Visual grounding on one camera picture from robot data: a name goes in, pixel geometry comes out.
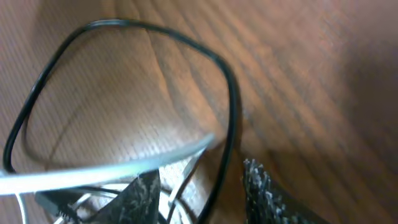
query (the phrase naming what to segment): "black connector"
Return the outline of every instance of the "black connector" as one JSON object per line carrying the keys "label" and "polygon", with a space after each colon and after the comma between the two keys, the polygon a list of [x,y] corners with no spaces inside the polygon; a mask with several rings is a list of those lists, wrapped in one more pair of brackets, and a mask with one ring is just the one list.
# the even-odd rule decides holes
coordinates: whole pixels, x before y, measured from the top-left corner
{"label": "black connector", "polygon": [[70,205],[74,204],[82,195],[67,190],[51,190],[37,192],[35,201],[49,214],[55,217],[63,217],[68,221],[73,220],[78,224],[80,218]]}

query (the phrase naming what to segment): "wooden table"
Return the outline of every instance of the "wooden table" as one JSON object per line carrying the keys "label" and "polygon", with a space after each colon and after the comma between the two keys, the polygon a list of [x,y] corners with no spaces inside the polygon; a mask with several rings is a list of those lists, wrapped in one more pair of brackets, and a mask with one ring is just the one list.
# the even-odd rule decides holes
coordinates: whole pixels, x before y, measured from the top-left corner
{"label": "wooden table", "polygon": [[[331,223],[398,222],[397,1],[0,1],[0,145],[47,60],[76,27],[125,17],[178,29],[220,53],[241,86],[241,152]],[[226,85],[205,57],[137,29],[78,39],[17,140],[19,172],[115,163],[214,132],[225,137]],[[221,149],[183,197],[198,214]],[[212,223],[242,223],[234,155]],[[172,187],[183,163],[161,170]],[[47,218],[28,196],[32,223]],[[0,223],[20,223],[0,197]]]}

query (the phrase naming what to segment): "black fuzzy object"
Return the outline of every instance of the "black fuzzy object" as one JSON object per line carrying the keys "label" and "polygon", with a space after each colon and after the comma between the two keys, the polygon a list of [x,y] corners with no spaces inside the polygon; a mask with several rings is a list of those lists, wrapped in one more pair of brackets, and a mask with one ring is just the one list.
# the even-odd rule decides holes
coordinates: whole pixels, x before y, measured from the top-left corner
{"label": "black fuzzy object", "polygon": [[273,183],[263,166],[255,160],[244,161],[243,185],[246,224],[327,223]]}

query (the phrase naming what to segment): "looped black wire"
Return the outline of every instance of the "looped black wire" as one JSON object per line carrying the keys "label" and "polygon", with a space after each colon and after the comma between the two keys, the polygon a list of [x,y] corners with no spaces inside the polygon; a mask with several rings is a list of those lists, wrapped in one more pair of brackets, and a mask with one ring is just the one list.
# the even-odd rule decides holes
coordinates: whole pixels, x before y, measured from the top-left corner
{"label": "looped black wire", "polygon": [[228,130],[226,135],[226,143],[223,156],[221,158],[221,164],[218,171],[217,179],[213,190],[211,191],[209,198],[201,211],[197,223],[203,223],[210,214],[210,211],[216,201],[217,195],[220,192],[221,186],[223,184],[225,173],[228,168],[229,160],[231,157],[231,152],[234,147],[239,148],[241,142],[241,128],[242,128],[242,108],[241,108],[241,98],[239,94],[239,87],[236,81],[236,78],[229,68],[228,64],[215,52],[206,48],[202,44],[194,41],[193,39],[187,37],[184,34],[177,32],[176,30],[160,27],[157,25],[149,24],[142,21],[137,20],[129,20],[129,19],[107,19],[91,22],[83,27],[77,28],[73,33],[71,33],[67,39],[61,44],[56,53],[52,56],[48,64],[44,67],[42,73],[36,80],[35,84],[32,87],[22,109],[19,113],[16,122],[14,123],[10,135],[7,139],[6,145],[4,147],[3,152],[3,166],[6,171],[9,173],[16,173],[15,169],[11,164],[11,152],[14,146],[16,137],[18,132],[30,112],[32,111],[33,105],[42,91],[45,83],[49,77],[49,74],[53,67],[55,66],[58,59],[61,57],[63,52],[67,49],[67,47],[82,33],[97,29],[100,27],[137,27],[146,30],[160,32],[162,34],[168,35],[169,37],[178,40],[193,49],[197,50],[199,53],[205,54],[207,57],[212,59],[214,63],[220,68],[223,72],[224,77],[227,82],[228,91],[229,91],[229,120],[228,120]]}

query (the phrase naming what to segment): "wooden surface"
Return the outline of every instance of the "wooden surface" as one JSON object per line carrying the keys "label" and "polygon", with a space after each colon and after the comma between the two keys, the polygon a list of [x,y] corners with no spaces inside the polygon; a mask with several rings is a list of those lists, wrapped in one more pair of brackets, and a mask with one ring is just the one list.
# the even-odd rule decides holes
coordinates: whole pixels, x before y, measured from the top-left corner
{"label": "wooden surface", "polygon": [[[396,2],[2,0],[0,145],[73,29],[142,19],[186,33],[231,64],[244,104],[241,150],[294,197],[331,223],[397,223]],[[221,142],[226,97],[220,71],[186,46],[144,30],[98,30],[62,58],[13,163],[19,172],[115,163],[207,132]],[[220,154],[206,154],[183,195],[196,215]],[[243,222],[240,162],[233,157],[212,223]],[[172,187],[181,168],[162,169],[163,184]],[[31,195],[28,206],[32,223],[47,223]],[[0,223],[21,222],[14,197],[0,197],[0,214]]]}

